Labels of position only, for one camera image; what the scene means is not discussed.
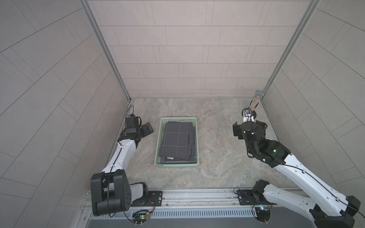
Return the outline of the light green plastic basket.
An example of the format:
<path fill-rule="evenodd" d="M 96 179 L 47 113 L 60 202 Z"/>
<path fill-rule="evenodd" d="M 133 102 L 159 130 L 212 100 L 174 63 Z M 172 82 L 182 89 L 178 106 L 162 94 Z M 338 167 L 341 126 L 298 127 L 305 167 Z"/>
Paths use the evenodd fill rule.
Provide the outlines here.
<path fill-rule="evenodd" d="M 196 130 L 196 150 L 197 150 L 197 163 L 195 164 L 161 164 L 160 163 L 160 147 L 162 144 L 163 138 L 163 130 L 165 124 L 169 121 L 176 121 L 176 122 L 192 122 L 195 130 Z M 156 156 L 155 156 L 155 165 L 157 167 L 195 167 L 199 165 L 199 146 L 198 146 L 198 134 L 197 134 L 197 119 L 195 117 L 163 117 L 160 121 L 160 130 L 158 133 L 158 140 L 157 140 L 157 147 L 156 147 Z"/>

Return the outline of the dark grey checked pillowcase back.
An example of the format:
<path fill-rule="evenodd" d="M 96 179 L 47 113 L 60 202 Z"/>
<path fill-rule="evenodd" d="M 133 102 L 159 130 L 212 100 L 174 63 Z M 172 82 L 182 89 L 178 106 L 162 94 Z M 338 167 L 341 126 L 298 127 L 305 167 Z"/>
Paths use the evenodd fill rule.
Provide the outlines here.
<path fill-rule="evenodd" d="M 169 121 L 163 130 L 161 164 L 197 163 L 196 130 L 192 122 Z"/>

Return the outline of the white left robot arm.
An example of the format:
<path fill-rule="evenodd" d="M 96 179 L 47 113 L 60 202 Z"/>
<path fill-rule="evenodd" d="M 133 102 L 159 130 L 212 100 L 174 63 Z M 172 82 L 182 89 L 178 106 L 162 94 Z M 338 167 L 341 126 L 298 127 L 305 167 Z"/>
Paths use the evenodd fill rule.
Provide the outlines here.
<path fill-rule="evenodd" d="M 115 153 L 102 172 L 93 174 L 90 180 L 94 216 L 111 216 L 149 201 L 147 185 L 144 182 L 130 184 L 126 169 L 141 139 L 153 132 L 149 122 L 142 124 L 141 117 L 130 114 L 125 118 Z"/>

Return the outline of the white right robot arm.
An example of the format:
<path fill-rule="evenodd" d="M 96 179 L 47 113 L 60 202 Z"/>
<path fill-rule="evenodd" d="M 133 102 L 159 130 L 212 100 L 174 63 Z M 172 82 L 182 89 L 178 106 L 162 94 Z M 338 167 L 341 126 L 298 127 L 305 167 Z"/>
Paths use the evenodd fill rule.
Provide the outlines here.
<path fill-rule="evenodd" d="M 354 216 L 359 213 L 361 202 L 354 196 L 345 196 L 336 191 L 307 167 L 290 150 L 275 140 L 266 139 L 267 124 L 255 119 L 250 108 L 242 110 L 243 123 L 233 124 L 233 135 L 245 141 L 249 158 L 257 159 L 287 176 L 307 197 L 299 196 L 259 180 L 248 196 L 259 206 L 256 219 L 268 222 L 270 213 L 265 212 L 262 203 L 281 205 L 307 218 L 318 228 L 352 228 Z"/>

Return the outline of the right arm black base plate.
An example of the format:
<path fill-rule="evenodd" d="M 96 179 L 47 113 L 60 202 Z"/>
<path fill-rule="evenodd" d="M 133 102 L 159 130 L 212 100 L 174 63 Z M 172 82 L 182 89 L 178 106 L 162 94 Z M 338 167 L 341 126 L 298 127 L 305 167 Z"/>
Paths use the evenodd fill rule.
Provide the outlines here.
<path fill-rule="evenodd" d="M 268 202 L 262 193 L 253 190 L 235 189 L 233 192 L 237 195 L 239 203 L 243 205 L 275 205 L 274 203 Z"/>

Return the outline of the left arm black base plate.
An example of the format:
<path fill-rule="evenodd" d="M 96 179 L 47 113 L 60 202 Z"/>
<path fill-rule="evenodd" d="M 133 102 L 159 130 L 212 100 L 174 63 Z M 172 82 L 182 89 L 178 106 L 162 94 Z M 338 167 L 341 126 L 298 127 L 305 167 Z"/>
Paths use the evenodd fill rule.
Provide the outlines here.
<path fill-rule="evenodd" d="M 131 207 L 156 207 L 162 206 L 163 191 L 148 191 L 147 196 L 136 199 L 131 203 Z"/>

